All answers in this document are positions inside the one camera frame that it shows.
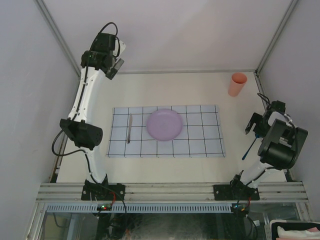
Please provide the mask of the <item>blue metallic spoon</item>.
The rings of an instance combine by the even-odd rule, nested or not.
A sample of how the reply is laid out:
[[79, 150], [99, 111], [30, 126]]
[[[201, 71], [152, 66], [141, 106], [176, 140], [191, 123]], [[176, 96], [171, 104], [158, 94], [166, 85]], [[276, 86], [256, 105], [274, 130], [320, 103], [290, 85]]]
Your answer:
[[242, 161], [244, 161], [246, 159], [246, 157], [248, 156], [248, 153], [250, 152], [251, 148], [255, 144], [256, 140], [259, 139], [259, 138], [260, 138], [260, 136], [258, 134], [255, 134], [255, 138], [254, 138], [253, 142], [251, 143], [251, 145], [248, 147], [247, 151], [244, 153], [243, 157], [241, 158]]

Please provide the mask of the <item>pink plastic cup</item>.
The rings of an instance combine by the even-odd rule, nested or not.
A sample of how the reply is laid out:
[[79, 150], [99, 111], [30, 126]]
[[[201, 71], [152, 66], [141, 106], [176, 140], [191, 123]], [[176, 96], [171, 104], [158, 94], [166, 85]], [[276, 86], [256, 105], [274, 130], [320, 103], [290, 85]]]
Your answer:
[[228, 94], [231, 97], [236, 97], [239, 95], [244, 85], [246, 84], [248, 78], [242, 72], [236, 72], [231, 76], [231, 80], [228, 87]]

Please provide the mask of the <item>silver table knife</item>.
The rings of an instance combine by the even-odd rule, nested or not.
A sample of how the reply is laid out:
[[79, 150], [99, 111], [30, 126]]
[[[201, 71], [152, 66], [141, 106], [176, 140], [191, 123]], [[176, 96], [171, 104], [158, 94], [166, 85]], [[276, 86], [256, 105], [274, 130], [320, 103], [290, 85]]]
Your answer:
[[127, 129], [127, 139], [126, 139], [126, 143], [127, 144], [129, 144], [131, 142], [132, 124], [133, 124], [133, 115], [129, 114], [128, 129]]

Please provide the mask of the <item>blue checkered cloth placemat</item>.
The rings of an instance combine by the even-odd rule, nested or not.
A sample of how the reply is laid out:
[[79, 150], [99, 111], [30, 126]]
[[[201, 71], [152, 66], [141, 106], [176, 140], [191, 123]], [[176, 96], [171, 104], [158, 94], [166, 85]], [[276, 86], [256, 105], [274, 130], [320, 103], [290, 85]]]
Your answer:
[[116, 107], [110, 158], [223, 158], [217, 105]]

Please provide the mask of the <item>purple plastic plate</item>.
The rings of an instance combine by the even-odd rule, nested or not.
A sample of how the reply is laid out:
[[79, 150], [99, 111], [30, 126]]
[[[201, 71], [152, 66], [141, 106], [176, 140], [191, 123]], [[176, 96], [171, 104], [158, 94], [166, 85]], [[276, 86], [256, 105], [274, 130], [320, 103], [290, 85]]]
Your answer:
[[172, 141], [182, 132], [182, 129], [182, 117], [171, 109], [156, 110], [146, 121], [148, 134], [157, 141]]

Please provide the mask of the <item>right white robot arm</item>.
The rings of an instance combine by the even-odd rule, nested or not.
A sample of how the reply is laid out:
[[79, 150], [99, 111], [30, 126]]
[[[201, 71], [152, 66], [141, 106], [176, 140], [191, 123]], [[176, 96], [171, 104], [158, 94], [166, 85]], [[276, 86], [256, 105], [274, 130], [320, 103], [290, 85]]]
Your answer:
[[256, 189], [271, 174], [291, 169], [298, 160], [308, 131], [297, 127], [286, 113], [282, 101], [266, 103], [264, 114], [253, 113], [245, 133], [253, 131], [256, 139], [262, 139], [257, 151], [259, 161], [236, 174], [230, 182], [230, 195], [237, 200]]

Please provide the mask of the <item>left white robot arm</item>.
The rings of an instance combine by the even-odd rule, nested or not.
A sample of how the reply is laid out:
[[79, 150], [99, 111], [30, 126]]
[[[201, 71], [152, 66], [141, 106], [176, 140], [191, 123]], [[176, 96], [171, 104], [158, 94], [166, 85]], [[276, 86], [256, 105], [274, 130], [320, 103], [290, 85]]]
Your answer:
[[92, 194], [98, 200], [109, 196], [108, 176], [103, 168], [100, 143], [103, 130], [93, 123], [93, 111], [98, 90], [104, 80], [112, 80], [123, 65], [119, 56], [126, 48], [119, 38], [110, 33], [98, 33], [89, 50], [81, 56], [81, 75], [72, 109], [60, 128], [83, 153], [87, 163], [87, 183], [95, 184]]

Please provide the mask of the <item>grey bin with cloths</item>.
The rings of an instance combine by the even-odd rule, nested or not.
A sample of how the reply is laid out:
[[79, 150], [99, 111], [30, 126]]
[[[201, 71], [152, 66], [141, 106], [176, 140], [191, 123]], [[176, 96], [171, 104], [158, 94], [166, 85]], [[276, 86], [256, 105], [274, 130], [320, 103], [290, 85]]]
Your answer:
[[314, 221], [272, 220], [264, 231], [267, 240], [320, 239], [320, 223]]

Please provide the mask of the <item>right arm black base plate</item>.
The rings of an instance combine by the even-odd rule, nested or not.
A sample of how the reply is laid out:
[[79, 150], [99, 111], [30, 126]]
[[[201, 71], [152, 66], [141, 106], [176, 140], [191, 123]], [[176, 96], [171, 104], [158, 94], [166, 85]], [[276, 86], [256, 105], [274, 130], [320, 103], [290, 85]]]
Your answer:
[[215, 184], [213, 185], [213, 193], [216, 201], [260, 200], [258, 189], [245, 185], [231, 186], [230, 184]]

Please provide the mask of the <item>aluminium front frame rail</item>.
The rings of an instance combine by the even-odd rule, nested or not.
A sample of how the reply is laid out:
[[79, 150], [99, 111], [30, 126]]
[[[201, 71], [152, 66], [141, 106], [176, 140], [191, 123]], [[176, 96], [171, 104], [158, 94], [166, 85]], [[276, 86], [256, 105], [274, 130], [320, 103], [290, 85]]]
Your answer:
[[[39, 203], [79, 203], [82, 183], [43, 183]], [[307, 203], [302, 182], [263, 182], [258, 186], [259, 203]], [[214, 183], [127, 183], [126, 203], [220, 203]]]

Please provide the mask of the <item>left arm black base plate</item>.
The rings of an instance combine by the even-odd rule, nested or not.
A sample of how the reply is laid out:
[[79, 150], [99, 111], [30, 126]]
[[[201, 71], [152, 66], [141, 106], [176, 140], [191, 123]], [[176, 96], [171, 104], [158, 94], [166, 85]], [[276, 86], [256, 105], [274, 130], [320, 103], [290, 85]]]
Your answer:
[[81, 193], [82, 201], [121, 201], [124, 199], [126, 187], [117, 183], [107, 186], [107, 189], [95, 183], [87, 182]]

